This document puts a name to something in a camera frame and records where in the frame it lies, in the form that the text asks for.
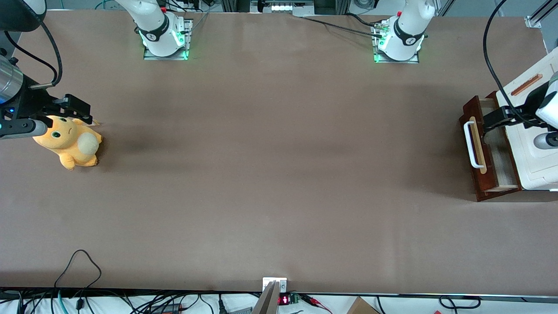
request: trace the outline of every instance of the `metal cylinder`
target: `metal cylinder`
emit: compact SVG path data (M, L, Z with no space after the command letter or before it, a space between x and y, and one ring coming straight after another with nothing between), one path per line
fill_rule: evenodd
M23 73L0 55L0 104L14 97L23 85Z
M533 140L535 147L538 149L557 149L558 148L558 132L542 133Z

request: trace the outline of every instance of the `cable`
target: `cable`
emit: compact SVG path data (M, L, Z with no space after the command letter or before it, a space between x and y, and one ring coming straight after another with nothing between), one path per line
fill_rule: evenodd
M448 300L451 303L451 306L447 306L445 305L442 300ZM440 305L449 309L449 310L454 310L455 314L459 314L457 312L457 310L472 310L474 308L477 308L480 306L480 298L477 298L477 304L473 305L473 306L455 306L455 303L453 302L453 300L449 297L449 296L440 296L440 298L438 299L438 302L440 302Z
M54 68L54 66L52 66L50 63L42 60L41 58L39 58L38 56L30 53L29 51L21 48L16 41L12 38L12 36L10 36L8 31L4 31L4 35L6 36L6 38L8 38L8 41L10 44L12 44L12 46L14 46L17 50L21 51L22 53L28 55L29 57L33 58L34 60L38 61L39 63L42 63L44 65L46 65L49 69L52 70L52 72L54 73L54 77L52 78L53 81L56 80L56 78L58 77L58 72L56 71L56 69Z
M225 308L225 304L223 303L223 299L221 298L220 293L219 293L219 314L228 314L227 309Z
M37 304L35 304L35 302L33 302L33 309L31 310L30 314L34 314L35 313L35 309L37 308L37 306L39 306L39 304L41 304L42 299L46 296L47 292L43 293L43 295L41 296L41 298L39 299L39 301L37 302Z
M380 311L382 312L382 314L386 314L383 310L382 302L380 302L380 297L376 296L376 300L378 300L378 307L380 308Z
M508 0L502 0L500 2L499 5L496 6L496 8L494 9L494 11L492 11L492 14L490 15L490 18L488 18L488 22L487 22L487 26L484 29L484 35L483 35L483 54L484 54L484 61L486 61L488 70L490 71L490 74L492 75L492 78L494 78L494 80L496 81L496 85L498 86L498 89L500 90L500 92L502 93L502 96L504 97L504 99L506 100L506 102L508 103L509 109L513 112L513 114L516 116L516 118L518 118L519 120L523 121L524 123L530 125L530 126L537 126L535 123L523 118L519 112L516 110L516 108L512 105L512 102L509 100L508 95L506 94L506 92L504 91L504 86L502 86L502 83L500 82L500 80L498 79L498 76L496 76L496 73L494 72L494 69L492 68L492 64L490 63L490 60L488 59L488 52L487 52L487 37L488 37L488 30L490 29L490 24L492 24L492 19L494 19L494 16L496 16L496 14L498 13L498 10L501 8L501 6Z
M336 27L336 28L339 28L339 29L342 29L342 30L345 30L345 31L349 31L349 32L355 32L355 33L358 33L358 34L368 35L368 36L377 37L377 38L381 38L381 37L382 37L382 35L380 35L380 34L373 34L373 33L369 33L369 32L358 31L358 30L354 30L354 29L352 29L352 28L347 28L347 27L343 27L343 26L339 26L339 25L327 23L327 22L324 22L324 21L318 21L318 20L315 20L315 19L309 18L309 17L301 17L301 18L302 18L302 19L305 19L305 20L308 20L308 21L321 23L321 24L323 24L323 25L328 25L328 26Z
M91 314L95 314L95 312L91 308L91 305L89 304L89 299L87 299L87 295L85 295L85 303L87 303L87 307L89 307L89 310L91 311Z
M66 268L64 268L64 271L60 274L60 276L58 276L58 278L56 279L56 281L54 281L54 288L57 288L56 284L58 284L58 280L60 280L60 278L62 278L62 276L64 276L64 274L66 274L66 271L68 271L68 268L70 268L70 264L72 262L72 260L74 259L74 257L76 256L77 253L79 252L83 252L85 253L85 255L87 255L87 258L89 259L89 261L91 262L91 264L93 264L93 266L95 266L97 268L97 270L99 271L99 275L97 276L97 278L95 280L93 280L90 284L88 284L87 286L85 286L85 288L83 288L82 290L85 290L89 287L91 287L92 284L96 283L100 278L101 275L103 275L103 271L101 270L101 268L99 267L99 265L97 265L93 259L91 258L91 256L89 255L89 253L86 250L83 249L79 249L76 250L70 257L70 260L68 261L68 264L66 265Z
M207 305L209 306L209 308L211 309L211 314L215 314L215 313L213 312L213 307L212 307L209 303L207 303L207 302L201 297L201 294L198 294L198 297L200 297L200 300L201 300L202 302L204 302L205 304L207 304Z
M41 17L39 17L37 13L35 13L35 11L33 11L33 9L24 0L19 0L19 2L29 11L29 13L31 13L31 15L33 15L33 17L37 20L37 22L39 22L39 24L42 26L42 29L45 31L46 36L48 36L50 44L54 49L54 54L56 55L56 61L58 62L58 75L56 79L50 82L50 84L41 84L39 88L48 88L48 87L56 86L62 79L62 58L60 57L60 51L58 50L58 46L56 46L56 42L54 41L54 38L52 38L52 34L50 33L48 27L46 27L45 23L42 21Z
M64 314L69 314L68 310L66 310L66 307L64 306L64 303L62 302L62 294L60 293L60 290L58 290L58 303L60 304L60 307L62 308Z
M201 23L203 21L203 19L206 18L206 16L209 14L209 11L211 11L212 8L209 8L209 10L207 10L207 12L201 17L201 19L196 23L196 25L194 25L194 27L192 27L192 30L190 32L194 32L194 29L196 29L196 27L199 25L199 23Z
M89 259L89 261L93 264L93 266L95 266L97 268L97 270L99 271L99 275L97 276L97 278L95 278L95 280L93 280L91 283L89 283L87 286L85 286L84 288L82 288L79 291L79 300L81 300L81 294L83 293L83 291L85 291L86 289L88 289L89 287L91 287L92 284L94 284L95 282L97 282L101 276L103 275L103 271L101 270L101 268L99 267L99 265L97 265L97 263L95 263L95 261L91 258L91 255L89 255L89 253L86 250L83 249L79 249L76 250L70 257L70 260L68 261L68 264L66 265L66 268L64 268L64 271L60 274L60 276L58 276L58 278L56 279L56 281L54 281L54 291L56 291L57 284L58 281L66 274L66 272L68 271L68 269L70 268L71 262L74 260L74 257L77 255L77 253L79 252L83 252L85 253L85 255L87 255L87 258ZM52 305L52 299L54 297L54 291L53 294L50 298L50 310L52 312L52 314L54 314L54 307ZM66 311L64 304L62 303L62 299L60 296L60 290L58 291L58 300L60 303L60 306L62 307L62 310L64 311L64 314L68 314L68 312ZM87 299L87 295L85 296L85 303L87 303L87 306L89 307L89 309L91 310L91 313L94 314L93 309L91 308L91 305L89 305L89 300ZM78 307L78 304L76 303L76 309L78 310L78 312L81 310L81 307Z
M356 15L356 14L347 12L347 13L345 13L345 15L352 16L352 17L356 18L360 23L362 23L362 24L364 24L364 25L366 25L366 26L372 26L372 27L374 26L374 24L381 23L381 22L383 21L383 20L378 20L378 21L376 21L376 22L370 22L370 23L369 23L369 22L367 22L367 21L361 19L360 16L358 16L358 15Z

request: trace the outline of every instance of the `metal mounting plate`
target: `metal mounting plate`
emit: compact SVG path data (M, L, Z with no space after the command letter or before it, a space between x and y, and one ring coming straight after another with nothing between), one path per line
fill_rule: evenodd
M287 292L287 278L281 278L281 277L263 277L262 291L264 291L266 289L267 285L271 281L278 281L279 282L279 288L280 288L281 293Z
M528 15L528 16L524 17L524 19L525 19L525 26L527 26L529 28L541 28L540 23L535 23L535 24L531 23L531 16Z

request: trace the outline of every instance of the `black cable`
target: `black cable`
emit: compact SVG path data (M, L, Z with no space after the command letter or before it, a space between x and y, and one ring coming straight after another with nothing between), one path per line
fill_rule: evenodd
M301 18L303 18L303 19L305 19L305 20L308 20L308 21L321 23L321 24L323 24L323 25L328 25L328 26L336 27L336 28L339 28L339 29L341 29L341 30L345 30L345 31L349 31L349 32L355 32L355 33L358 33L358 34L368 35L368 36L377 37L377 38L381 38L381 37L382 37L382 35L380 35L380 34L373 34L373 33L369 33L369 32L358 31L358 30L354 30L354 29L352 29L352 28L343 27L343 26L339 26L339 25L327 23L327 22L324 22L324 21L315 20L315 19L309 18L309 17L301 17Z
M447 306L445 305L442 300L448 300L451 303L451 306ZM438 299L438 302L440 302L440 305L449 309L449 310L454 310L455 314L458 314L457 310L472 310L474 308L477 308L480 306L480 298L476 298L477 300L477 304L473 305L473 306L456 306L455 303L453 302L453 300L449 297L449 296L440 296L440 298Z
M361 19L360 16L358 16L356 14L353 14L353 13L350 13L350 12L345 13L345 15L352 16L352 17L356 18L360 23L362 23L366 26L374 26L374 24L381 23L383 21L383 20L379 20L379 21L376 21L376 22L367 22L367 21Z
M211 314L215 314L215 313L213 312L213 307L212 307L209 303L207 303L207 302L201 297L201 294L198 294L198 296L200 297L200 300L201 300L202 302L204 302L205 304L207 304L207 305L209 306L209 308L211 309Z
M35 313L35 309L37 308L37 306L38 306L39 304L41 304L42 299L46 296L47 293L48 293L48 292L44 292L44 293L43 293L43 295L41 296L41 298L39 299L39 301L37 302L37 304L35 304L35 303L33 302L33 309L31 310L31 313L30 313L30 314L34 314L34 313Z
M76 254L79 253L79 252L85 253L85 255L87 255L87 258L89 259L89 261L91 262L91 264L93 264L93 266L95 266L95 267L97 268L97 270L99 271L99 275L97 276L97 278L96 278L95 280L93 280L91 283L89 283L87 286L85 286L85 288L83 288L82 290L85 290L85 289L91 287L91 285L94 284L94 283L96 283L96 282L101 278L101 276L103 275L103 271L101 270L101 268L99 267L99 265L97 265L97 264L93 261L93 259L92 259L91 256L89 255L89 253L88 253L86 250L79 249L79 250L76 250L76 251L71 255L70 260L68 261L68 264L66 265L66 268L64 268L64 271L60 274L60 276L58 276L58 278L56 279L56 281L54 281L54 288L55 288L55 289L58 288L58 287L56 286L56 284L58 283L58 280L60 280L60 278L62 278L62 276L64 276L64 274L66 274L66 272L68 271L68 268L70 268L70 264L71 264L72 260L74 260L74 257L75 257Z
M378 307L380 308L380 311L382 312L382 314L386 314L383 310L382 302L380 302L380 297L376 296L376 300L378 300Z
M85 295L85 303L87 303L87 307L89 307L91 314L95 314L95 312L93 312L93 309L91 308L91 305L89 304L89 299L87 299L87 295Z
M194 304L196 304L196 302L200 299L200 295L198 294L198 297L196 298L196 301L194 301L194 303L190 304L190 306L187 306L185 308L185 310L189 309L190 307L194 306Z
M494 80L496 81L496 85L498 86L498 89L500 90L500 92L502 93L502 96L504 97L504 99L506 100L506 102L508 103L509 109L513 112L513 114L521 121L523 121L524 123L530 125L530 126L537 126L535 123L526 120L525 118L523 118L519 112L516 110L516 108L512 105L512 102L509 100L508 95L506 94L506 92L504 91L504 86L502 86L502 83L500 82L500 80L498 79L498 76L496 76L496 73L494 72L494 69L492 68L492 64L490 63L490 60L488 59L488 52L487 52L487 37L488 37L488 30L490 29L490 24L492 24L492 19L494 19L494 16L496 16L496 13L498 13L498 10L500 10L500 7L508 0L502 0L500 2L500 4L498 4L496 6L496 8L494 9L494 11L492 12L492 14L490 15L490 18L488 18L488 22L487 22L487 26L484 29L484 35L483 35L483 54L484 54L484 61L487 64L488 70L490 71L490 74L492 75L492 78L494 78Z
M14 39L12 38L12 36L10 36L10 34L8 33L8 31L4 31L4 35L6 36L6 38L8 38L8 41L10 44L12 44L12 46L14 46L17 50L21 51L22 53L28 55L29 57L33 58L34 60L46 65L49 69L52 70L52 73L54 73L54 77L52 78L52 81L54 82L56 80L56 78L58 77L58 72L56 71L56 69L54 68L54 66L52 66L50 63L42 60L41 58L39 58L38 56L30 53L29 51L21 48L16 41L14 41Z
M50 44L52 45L52 48L54 49L54 54L56 55L56 61L58 62L58 75L56 76L56 79L54 79L51 82L52 86L56 86L62 79L62 58L60 57L60 51L58 50L58 46L56 46L56 42L54 41L54 38L52 38L52 34L50 33L48 27L46 27L45 23L37 15L37 13L35 13L35 11L33 11L33 9L24 0L19 0L19 1L25 8L27 8L29 13L33 15L33 17L37 20L37 22L39 22L42 29L45 31L46 36L49 37Z

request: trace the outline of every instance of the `white floor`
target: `white floor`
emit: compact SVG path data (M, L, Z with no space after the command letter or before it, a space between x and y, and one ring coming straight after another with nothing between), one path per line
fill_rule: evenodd
M195 300L196 295L190 295L182 301L183 307L190 306ZM203 300L208 302L213 308L213 314L219 313L218 295L205 294ZM354 296L313 296L322 304L327 306L333 314L345 314L354 302ZM363 297L372 307L380 312L375 297ZM131 297L130 300L135 306L139 306L148 302L152 297ZM74 299L62 300L69 314L75 314ZM242 310L248 307L254 307L258 299L250 294L225 294L223 295L223 303L228 312ZM440 311L441 314L454 314L453 310L443 308L436 298L400 298L400 297L382 297L382 306L386 314L434 314ZM91 297L89 303L94 311L93 314L129 314L132 309L128 304L124 303L117 297ZM470 306L476 301L455 301L457 306ZM16 314L17 301L7 302L0 305L0 313ZM54 302L54 313L64 314L57 300ZM29 305L26 313L30 313L32 306ZM309 306L306 303L292 304L288 306L279 306L278 314L292 314L303 311L302 314L328 314L325 310ZM37 314L52 314L50 309L50 299L43 300L35 311ZM91 312L85 306L80 311L81 314L90 314ZM503 301L483 301L480 307L474 310L459 310L459 314L556 314L558 313L558 304L549 303L532 303L532 302L503 302ZM211 314L208 305L201 301L197 301L192 308L182 312L182 314Z

